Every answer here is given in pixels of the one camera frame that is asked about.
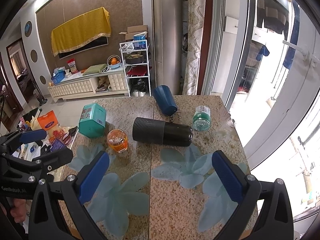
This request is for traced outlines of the person's left hand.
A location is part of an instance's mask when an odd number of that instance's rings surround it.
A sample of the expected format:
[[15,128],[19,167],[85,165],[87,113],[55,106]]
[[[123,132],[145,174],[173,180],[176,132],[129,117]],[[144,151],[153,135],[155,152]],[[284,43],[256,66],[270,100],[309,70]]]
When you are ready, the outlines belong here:
[[10,210],[10,214],[16,223],[22,223],[25,221],[27,216],[27,208],[25,205],[25,199],[12,199],[12,208]]

